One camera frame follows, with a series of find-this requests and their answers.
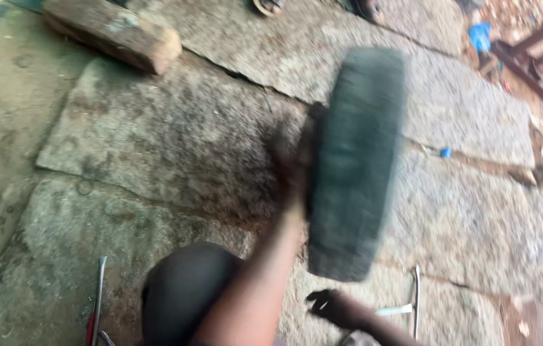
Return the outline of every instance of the hand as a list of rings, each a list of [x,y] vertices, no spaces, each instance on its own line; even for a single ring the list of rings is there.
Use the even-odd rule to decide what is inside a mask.
[[[337,289],[312,292],[306,297],[306,301],[314,302],[310,313],[343,329],[361,329],[369,310]]]
[[[309,177],[326,112],[327,108],[319,102],[310,107],[294,153],[287,148],[289,141],[284,137],[282,123],[267,142],[267,152],[280,187],[279,200],[283,208],[304,205],[308,189],[311,188]]]

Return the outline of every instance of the wooden block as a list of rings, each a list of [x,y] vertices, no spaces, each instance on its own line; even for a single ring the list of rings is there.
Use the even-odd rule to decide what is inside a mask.
[[[106,0],[47,0],[51,27],[154,75],[182,52],[179,35]]]

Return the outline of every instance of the person's knee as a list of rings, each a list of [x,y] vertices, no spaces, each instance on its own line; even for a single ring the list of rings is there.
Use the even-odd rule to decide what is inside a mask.
[[[150,344],[187,340],[242,262],[209,242],[186,246],[160,260],[142,292],[144,338]]]

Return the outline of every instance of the blue plastic bag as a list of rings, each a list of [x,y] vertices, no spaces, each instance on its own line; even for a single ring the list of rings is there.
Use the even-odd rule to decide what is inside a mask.
[[[477,52],[486,52],[491,49],[491,43],[489,42],[490,23],[474,24],[468,29],[467,33],[470,35],[470,41],[472,41],[472,45]]]
[[[443,159],[450,159],[452,152],[453,150],[451,148],[446,147],[440,151],[440,157]]]

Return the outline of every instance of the black rubber tire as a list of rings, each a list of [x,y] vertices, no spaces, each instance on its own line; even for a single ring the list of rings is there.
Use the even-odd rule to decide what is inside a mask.
[[[382,245],[405,112],[403,53],[349,51],[319,134],[309,272],[344,282],[367,278]]]

